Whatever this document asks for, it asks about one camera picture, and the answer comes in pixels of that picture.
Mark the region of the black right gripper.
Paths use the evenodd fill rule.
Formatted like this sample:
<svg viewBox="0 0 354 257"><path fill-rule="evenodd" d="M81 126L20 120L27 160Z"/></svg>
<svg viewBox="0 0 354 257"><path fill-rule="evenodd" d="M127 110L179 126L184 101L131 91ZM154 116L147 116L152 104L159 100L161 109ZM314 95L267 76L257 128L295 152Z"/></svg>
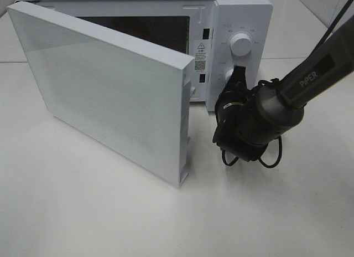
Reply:
<svg viewBox="0 0 354 257"><path fill-rule="evenodd" d="M256 90L257 87L247 88L246 67L235 65L215 105L217 127L212 141L221 150L234 155L257 154L257 148L244 142L237 134L239 112Z"/></svg>

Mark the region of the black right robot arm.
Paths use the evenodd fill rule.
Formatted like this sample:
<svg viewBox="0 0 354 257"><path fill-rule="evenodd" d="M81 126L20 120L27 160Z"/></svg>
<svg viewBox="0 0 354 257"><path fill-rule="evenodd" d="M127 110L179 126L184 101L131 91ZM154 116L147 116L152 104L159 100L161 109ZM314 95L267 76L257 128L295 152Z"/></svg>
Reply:
<svg viewBox="0 0 354 257"><path fill-rule="evenodd" d="M282 80L261 80L248 89L246 68L234 66L215 105L213 143L236 159L261 160L271 141L302 121L310 100L352 72L353 18Z"/></svg>

